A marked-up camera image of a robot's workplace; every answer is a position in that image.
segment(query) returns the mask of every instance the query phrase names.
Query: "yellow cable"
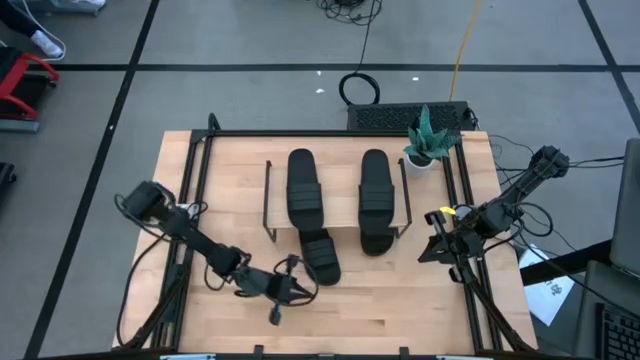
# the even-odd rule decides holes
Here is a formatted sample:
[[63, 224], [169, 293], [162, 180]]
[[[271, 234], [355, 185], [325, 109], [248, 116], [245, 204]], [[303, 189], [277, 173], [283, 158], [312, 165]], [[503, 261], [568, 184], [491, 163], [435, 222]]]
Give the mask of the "yellow cable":
[[449, 101], [453, 101], [453, 95], [456, 93], [456, 83], [458, 82], [458, 68], [460, 67], [460, 61], [462, 61], [462, 55], [464, 54], [464, 48], [467, 46], [469, 36], [473, 32], [473, 26], [476, 24], [476, 18], [480, 13], [480, 7], [482, 0], [476, 0], [476, 5], [473, 7], [473, 15], [471, 15], [471, 21], [467, 26], [467, 32], [464, 33], [464, 39], [462, 45], [460, 45], [460, 52], [458, 52], [458, 59], [456, 59], [456, 67], [453, 70], [453, 81], [451, 82], [451, 93], [449, 94]]

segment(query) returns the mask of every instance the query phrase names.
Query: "slide sandal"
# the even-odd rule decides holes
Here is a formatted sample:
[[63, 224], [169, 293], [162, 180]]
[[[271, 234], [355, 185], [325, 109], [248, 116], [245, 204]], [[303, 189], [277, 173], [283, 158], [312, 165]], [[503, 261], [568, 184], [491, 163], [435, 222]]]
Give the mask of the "slide sandal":
[[336, 284], [340, 280], [340, 264], [333, 239], [322, 228], [322, 192], [313, 154], [307, 149], [297, 149], [289, 155], [287, 213], [299, 230], [302, 258], [314, 270], [318, 284]]
[[358, 223], [360, 243], [369, 256], [386, 253], [393, 245], [395, 190], [391, 183], [389, 159], [382, 150], [369, 150], [362, 158]]

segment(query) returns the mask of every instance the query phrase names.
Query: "wooden table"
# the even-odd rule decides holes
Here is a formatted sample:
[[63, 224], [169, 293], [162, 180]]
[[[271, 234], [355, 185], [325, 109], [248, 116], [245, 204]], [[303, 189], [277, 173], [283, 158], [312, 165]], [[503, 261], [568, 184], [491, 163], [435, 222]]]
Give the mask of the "wooden table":
[[[189, 136], [189, 132], [165, 133], [154, 175], [155, 181], [176, 194], [180, 190]], [[487, 134], [470, 132], [464, 133], [463, 138], [475, 200], [477, 203], [490, 200], [500, 193], [500, 187]], [[295, 230], [279, 229], [277, 243], [273, 244], [262, 227], [267, 160], [273, 163], [278, 179], [277, 173], [286, 168], [291, 150], [310, 149], [323, 185], [326, 211], [331, 205], [327, 204], [329, 194], [325, 189], [336, 187], [347, 197], [357, 194], [360, 161], [367, 149], [384, 150], [395, 172], [406, 143], [406, 138], [393, 137], [217, 137], [213, 141], [204, 194], [209, 209], [201, 218], [200, 229], [215, 241], [252, 253], [252, 266], [271, 270], [287, 254], [299, 254], [300, 245]], [[451, 162], [458, 197], [462, 198], [455, 155]], [[348, 181], [326, 173], [327, 169], [337, 167], [342, 167], [341, 174], [351, 174]], [[191, 194], [195, 193], [196, 178], [197, 170]], [[402, 189], [398, 179], [394, 175], [394, 185]], [[282, 185], [277, 184], [275, 181], [272, 186]], [[272, 306], [268, 300], [237, 298], [233, 295], [235, 286], [227, 286], [218, 293], [208, 290], [202, 276], [204, 258], [196, 255], [180, 351], [250, 353], [254, 345], [261, 344], [267, 353], [397, 354], [400, 346], [408, 346], [412, 354], [473, 353], [462, 285], [451, 282], [447, 274], [449, 266], [417, 262], [428, 237], [434, 234], [423, 215], [449, 205], [442, 165], [436, 164], [424, 178], [409, 178], [408, 187], [414, 223], [393, 248], [383, 256], [367, 257], [360, 248], [357, 228], [329, 229], [343, 271], [340, 283], [322, 287], [309, 306], [283, 309], [279, 327], [267, 320]], [[346, 209], [352, 211], [357, 205], [351, 204]], [[396, 207], [396, 217], [398, 211], [404, 213], [404, 206]], [[141, 233], [136, 256], [153, 240]], [[156, 305], [167, 246], [163, 243], [147, 255], [133, 276], [123, 318], [124, 338], [133, 335]], [[522, 338], [535, 347], [514, 250], [510, 246], [497, 247], [487, 254], [487, 263], [496, 304]], [[478, 309], [484, 344], [488, 347], [491, 342], [486, 316], [479, 303]]]

